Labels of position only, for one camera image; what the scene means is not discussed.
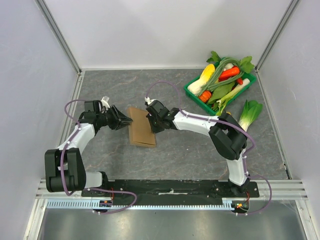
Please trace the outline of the brown cardboard express box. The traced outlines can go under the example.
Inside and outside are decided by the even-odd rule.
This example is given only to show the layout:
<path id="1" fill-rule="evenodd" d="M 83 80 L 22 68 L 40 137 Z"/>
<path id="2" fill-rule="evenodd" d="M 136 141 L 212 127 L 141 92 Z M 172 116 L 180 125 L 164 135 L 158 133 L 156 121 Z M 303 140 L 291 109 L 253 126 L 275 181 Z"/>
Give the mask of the brown cardboard express box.
<path id="1" fill-rule="evenodd" d="M 128 116 L 132 119 L 128 127 L 129 141 L 131 145 L 154 148 L 156 146 L 156 136 L 152 133 L 148 112 L 143 109 L 129 107 Z"/>

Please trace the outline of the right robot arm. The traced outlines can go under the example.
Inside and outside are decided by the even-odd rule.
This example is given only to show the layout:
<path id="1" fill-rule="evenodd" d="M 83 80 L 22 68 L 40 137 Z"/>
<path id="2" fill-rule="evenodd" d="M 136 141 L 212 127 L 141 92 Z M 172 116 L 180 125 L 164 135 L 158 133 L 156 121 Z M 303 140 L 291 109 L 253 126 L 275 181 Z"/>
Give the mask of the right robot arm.
<path id="1" fill-rule="evenodd" d="M 181 111 L 168 110 L 159 100 L 145 98 L 147 119 L 151 131 L 156 134 L 164 130 L 190 131 L 209 137 L 217 152 L 226 159 L 230 193 L 235 197 L 247 191 L 250 182 L 243 162 L 247 147 L 247 137 L 243 128 L 229 114 L 204 116 Z"/>

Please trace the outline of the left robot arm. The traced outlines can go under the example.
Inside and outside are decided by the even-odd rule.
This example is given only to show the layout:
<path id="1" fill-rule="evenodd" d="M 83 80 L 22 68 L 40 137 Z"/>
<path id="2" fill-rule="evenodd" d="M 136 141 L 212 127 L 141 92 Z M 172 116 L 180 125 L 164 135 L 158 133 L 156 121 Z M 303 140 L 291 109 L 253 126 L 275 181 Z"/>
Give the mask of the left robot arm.
<path id="1" fill-rule="evenodd" d="M 119 130 L 133 120 L 120 112 L 108 99 L 85 100 L 84 111 L 75 118 L 75 127 L 70 136 L 57 148 L 44 154 L 46 189 L 51 192 L 73 192 L 91 189 L 99 197 L 110 191 L 105 172 L 85 170 L 82 153 L 87 144 L 102 127 Z"/>

